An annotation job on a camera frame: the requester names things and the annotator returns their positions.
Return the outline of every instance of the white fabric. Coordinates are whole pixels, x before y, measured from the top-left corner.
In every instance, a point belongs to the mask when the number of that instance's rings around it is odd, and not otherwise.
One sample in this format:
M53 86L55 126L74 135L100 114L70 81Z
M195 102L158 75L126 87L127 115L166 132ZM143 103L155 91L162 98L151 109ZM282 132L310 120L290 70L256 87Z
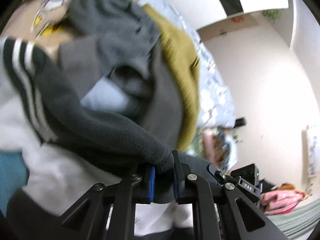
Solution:
M22 151L30 171L28 184L23 190L44 210L59 216L93 184L111 185L120 179L73 152L51 144L40 145L24 114L20 96L4 69L3 43L4 39L0 39L0 150ZM176 203L138 204L135 235L166 231L173 225L191 227L192 212L181 212L182 207L176 206Z

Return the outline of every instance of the yellow fabric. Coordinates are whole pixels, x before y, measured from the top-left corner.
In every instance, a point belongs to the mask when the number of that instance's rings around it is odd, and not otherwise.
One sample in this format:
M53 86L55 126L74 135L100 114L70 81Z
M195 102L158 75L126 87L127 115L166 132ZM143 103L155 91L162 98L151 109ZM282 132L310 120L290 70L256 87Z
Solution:
M150 5L143 6L160 30L160 41L168 66L180 89L184 115L178 149L184 151L192 142L199 113L199 58L189 36L175 27Z

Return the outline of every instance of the metal screw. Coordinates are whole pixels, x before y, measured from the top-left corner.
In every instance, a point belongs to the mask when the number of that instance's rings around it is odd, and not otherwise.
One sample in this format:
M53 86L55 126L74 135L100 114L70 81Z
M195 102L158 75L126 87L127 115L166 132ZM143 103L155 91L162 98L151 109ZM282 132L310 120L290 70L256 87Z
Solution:
M141 177L138 175L138 174L132 174L131 175L131 179L133 179L133 180L138 180L138 179L140 179Z
M233 190L235 188L235 185L230 183L230 182L228 182L228 183L225 184L225 187L228 190Z
M198 177L196 174L189 174L187 177L189 180L196 180Z
M104 185L102 183L96 183L96 184L93 185L93 189L97 190L97 191L98 190L102 190L103 187L104 187Z

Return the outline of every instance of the green plant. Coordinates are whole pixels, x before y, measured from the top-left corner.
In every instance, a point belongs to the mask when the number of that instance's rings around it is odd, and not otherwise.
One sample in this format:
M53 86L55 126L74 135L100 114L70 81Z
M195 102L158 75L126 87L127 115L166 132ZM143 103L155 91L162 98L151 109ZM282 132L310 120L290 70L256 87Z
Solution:
M263 16L273 21L281 17L281 11L278 9L265 10L265 11L262 11L262 14Z

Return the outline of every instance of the green curtain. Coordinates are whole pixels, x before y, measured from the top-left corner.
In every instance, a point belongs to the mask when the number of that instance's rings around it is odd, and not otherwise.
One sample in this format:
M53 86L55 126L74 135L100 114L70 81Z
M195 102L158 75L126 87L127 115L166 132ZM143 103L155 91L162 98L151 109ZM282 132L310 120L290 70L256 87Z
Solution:
M320 220L320 199L295 208L288 214L268 218L289 238L295 239L315 228Z

